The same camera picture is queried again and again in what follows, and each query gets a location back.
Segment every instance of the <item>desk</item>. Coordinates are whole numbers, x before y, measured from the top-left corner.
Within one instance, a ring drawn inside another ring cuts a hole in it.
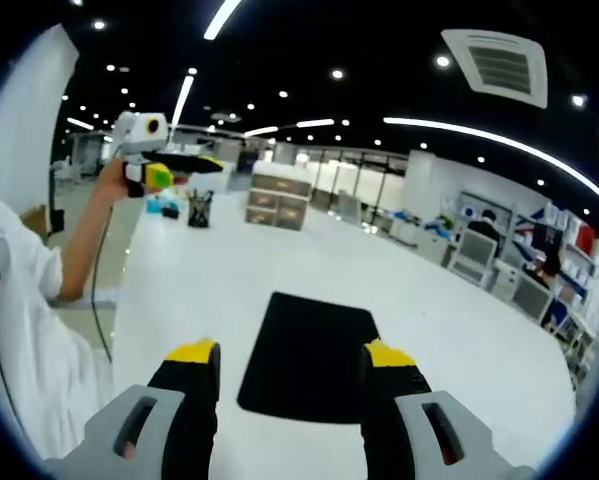
[[[488,293],[403,247],[313,209],[304,230],[244,222],[246,197],[218,195],[211,229],[143,213],[120,291],[117,392],[146,384],[166,354],[221,343],[219,431],[211,478],[364,479],[359,426],[270,418],[236,402],[270,295],[278,290],[370,310],[391,346],[412,355],[494,433],[512,464],[536,465],[574,413],[557,342]]]

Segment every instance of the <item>air conditioning vent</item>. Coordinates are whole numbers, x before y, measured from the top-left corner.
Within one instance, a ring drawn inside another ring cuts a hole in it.
[[[475,92],[548,106],[546,57],[537,42],[483,30],[444,30],[441,35]]]

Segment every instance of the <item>black cable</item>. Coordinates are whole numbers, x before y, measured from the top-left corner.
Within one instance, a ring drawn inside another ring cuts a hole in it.
[[[101,233],[101,239],[99,240],[99,247],[97,248],[97,254],[95,255],[95,269],[92,272],[92,286],[90,291],[90,305],[92,306],[92,313],[95,316],[95,323],[97,325],[97,331],[99,332],[99,338],[101,338],[101,343],[103,344],[103,349],[106,351],[106,357],[108,357],[108,361],[112,363],[112,355],[110,354],[110,348],[108,348],[108,343],[106,342],[103,331],[101,330],[101,323],[99,322],[99,315],[97,314],[97,306],[95,304],[95,292],[97,289],[97,273],[99,272],[99,258],[101,257],[101,251],[103,250],[103,243],[106,239],[106,235],[108,233],[108,228],[110,227],[110,220],[112,219],[112,207],[110,207],[110,213],[108,214],[108,220],[106,220],[106,225],[103,227],[103,232]]]
[[[26,429],[23,426],[21,417],[19,416],[19,413],[17,412],[17,407],[15,407],[15,402],[12,399],[12,395],[10,394],[10,388],[8,388],[8,382],[6,382],[6,374],[4,373],[3,364],[1,363],[1,355],[0,355],[0,375],[1,375],[1,381],[3,382],[4,390],[6,391],[6,396],[8,397],[8,402],[10,403],[10,408],[12,409],[12,414],[14,415],[15,420],[17,421],[17,424],[19,425],[19,428],[21,429],[21,433],[23,434],[25,439],[28,441],[28,443],[30,445],[33,445],[33,443],[30,441],[30,437],[28,437],[28,434],[26,433]]]

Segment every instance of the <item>ceiling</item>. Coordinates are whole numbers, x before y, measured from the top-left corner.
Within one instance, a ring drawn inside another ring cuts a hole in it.
[[[511,178],[574,212],[589,208],[587,219],[599,230],[599,199],[538,159],[483,139],[382,121],[421,118],[504,135],[565,161],[599,185],[599,10],[556,12],[530,0],[243,0],[210,42],[203,35],[222,0],[15,3],[22,15],[3,42],[0,61],[14,58],[35,31],[58,21],[80,51],[58,132],[69,116],[105,128],[102,121],[114,121],[130,102],[170,119],[183,78],[194,67],[198,73],[182,124],[216,124],[211,116],[217,112],[237,114],[241,121],[230,129],[241,132],[333,118],[335,126],[284,129],[276,138],[371,149],[380,139],[380,149],[402,153],[425,142],[438,156]],[[556,13],[558,23],[551,20]],[[107,27],[96,31],[95,19]],[[574,35],[582,24],[594,25],[596,33]],[[435,56],[449,54],[441,37],[448,28],[501,31],[539,42],[548,68],[547,109],[473,92],[456,64],[437,68]],[[108,72],[107,65],[115,71]],[[130,71],[121,73],[122,66]],[[345,73],[341,81],[330,75],[335,68]],[[122,88],[129,93],[123,95]],[[288,98],[279,97],[281,90]],[[575,93],[589,96],[585,109],[573,108]],[[247,109],[249,103],[254,110]],[[335,142],[335,135],[343,140]],[[477,163],[478,156],[486,162]],[[546,184],[539,187],[538,179]]]

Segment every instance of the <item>person's arm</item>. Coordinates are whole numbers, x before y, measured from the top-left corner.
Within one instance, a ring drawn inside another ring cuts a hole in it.
[[[61,300],[72,301],[83,296],[111,208],[117,200],[127,194],[123,161],[115,159],[99,174],[88,205],[61,253],[63,270],[63,281],[59,291]]]

